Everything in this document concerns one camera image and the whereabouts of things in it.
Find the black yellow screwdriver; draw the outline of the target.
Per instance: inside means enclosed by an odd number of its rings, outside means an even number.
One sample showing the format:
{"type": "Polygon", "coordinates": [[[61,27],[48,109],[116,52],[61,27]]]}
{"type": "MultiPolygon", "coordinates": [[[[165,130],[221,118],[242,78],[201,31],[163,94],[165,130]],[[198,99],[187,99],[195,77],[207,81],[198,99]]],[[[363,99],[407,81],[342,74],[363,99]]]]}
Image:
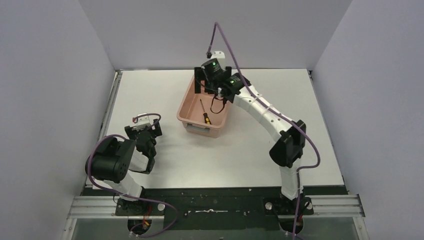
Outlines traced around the black yellow screwdriver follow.
{"type": "Polygon", "coordinates": [[[201,108],[202,108],[202,111],[203,111],[202,115],[203,115],[204,123],[205,124],[208,124],[208,125],[211,125],[212,122],[211,122],[211,120],[210,120],[210,118],[208,116],[208,113],[205,110],[205,107],[204,107],[204,104],[203,104],[202,99],[200,99],[199,101],[200,101],[200,105],[201,105],[201,108]]]}

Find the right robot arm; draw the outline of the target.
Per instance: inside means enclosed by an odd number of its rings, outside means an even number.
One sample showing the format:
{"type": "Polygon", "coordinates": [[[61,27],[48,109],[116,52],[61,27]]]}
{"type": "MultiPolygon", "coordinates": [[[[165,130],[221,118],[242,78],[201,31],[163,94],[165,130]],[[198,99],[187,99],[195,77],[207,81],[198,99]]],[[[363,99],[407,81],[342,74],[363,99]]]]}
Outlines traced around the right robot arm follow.
{"type": "Polygon", "coordinates": [[[196,94],[204,89],[223,104],[231,103],[243,109],[264,127],[275,141],[269,156],[280,169],[281,194],[289,200],[296,199],[303,189],[296,169],[306,145],[306,124],[280,113],[240,71],[232,73],[231,67],[221,67],[217,58],[195,67],[194,80],[196,94]]]}

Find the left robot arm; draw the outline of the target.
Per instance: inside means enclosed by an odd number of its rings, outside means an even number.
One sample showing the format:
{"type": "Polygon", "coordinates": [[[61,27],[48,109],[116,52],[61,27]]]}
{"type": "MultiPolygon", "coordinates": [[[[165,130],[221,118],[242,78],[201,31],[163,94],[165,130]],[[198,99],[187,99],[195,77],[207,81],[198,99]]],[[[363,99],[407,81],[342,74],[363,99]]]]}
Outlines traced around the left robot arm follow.
{"type": "Polygon", "coordinates": [[[105,138],[96,148],[93,157],[88,158],[85,172],[90,169],[94,180],[102,181],[114,193],[128,202],[128,208],[141,215],[148,208],[148,201],[142,197],[145,188],[130,176],[129,171],[150,174],[155,165],[156,138],[162,136],[160,120],[150,121],[148,116],[137,119],[133,126],[126,126],[127,138],[120,141],[117,136],[105,138]]]}

